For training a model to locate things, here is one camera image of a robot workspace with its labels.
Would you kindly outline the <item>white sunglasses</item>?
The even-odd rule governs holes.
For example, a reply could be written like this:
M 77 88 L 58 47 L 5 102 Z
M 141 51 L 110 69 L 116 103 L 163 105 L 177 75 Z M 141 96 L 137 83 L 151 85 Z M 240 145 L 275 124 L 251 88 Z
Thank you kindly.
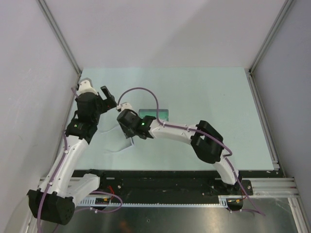
M 104 141 L 104 152 L 106 153 L 120 153 L 135 145 L 132 138 L 125 137 L 120 125 L 108 131 L 100 132 L 100 136 Z

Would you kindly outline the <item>dark green glasses case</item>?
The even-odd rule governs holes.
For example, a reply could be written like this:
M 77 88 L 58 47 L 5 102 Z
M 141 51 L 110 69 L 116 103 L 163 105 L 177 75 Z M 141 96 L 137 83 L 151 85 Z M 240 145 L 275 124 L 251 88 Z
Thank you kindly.
M 168 109 L 139 109 L 138 114 L 141 118 L 145 116 L 153 116 L 158 118 L 162 121 L 169 121 L 169 110 Z

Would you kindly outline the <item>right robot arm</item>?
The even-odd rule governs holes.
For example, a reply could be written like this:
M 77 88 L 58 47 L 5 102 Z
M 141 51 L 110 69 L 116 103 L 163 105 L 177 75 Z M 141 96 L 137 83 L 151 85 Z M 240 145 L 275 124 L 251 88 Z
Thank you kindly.
M 155 116 L 141 118 L 132 109 L 118 111 L 117 122 L 127 138 L 171 139 L 188 144 L 201 161 L 213 165 L 228 194 L 235 195 L 241 190 L 242 178 L 229 160 L 233 152 L 208 122 L 201 120 L 196 125 L 187 126 L 162 121 Z

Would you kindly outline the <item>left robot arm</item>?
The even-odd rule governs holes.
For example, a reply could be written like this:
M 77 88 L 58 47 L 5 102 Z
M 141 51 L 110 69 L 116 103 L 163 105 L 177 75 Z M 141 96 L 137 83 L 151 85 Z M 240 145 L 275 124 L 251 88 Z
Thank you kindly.
M 39 224 L 41 220 L 66 225 L 77 204 L 94 191 L 102 194 L 107 181 L 88 173 L 75 185 L 69 182 L 76 164 L 98 129 L 100 116 L 116 108 L 117 103 L 106 86 L 101 87 L 103 99 L 92 85 L 81 83 L 75 99 L 77 110 L 64 132 L 64 147 L 58 154 L 45 180 L 37 190 L 29 190 L 29 208 Z

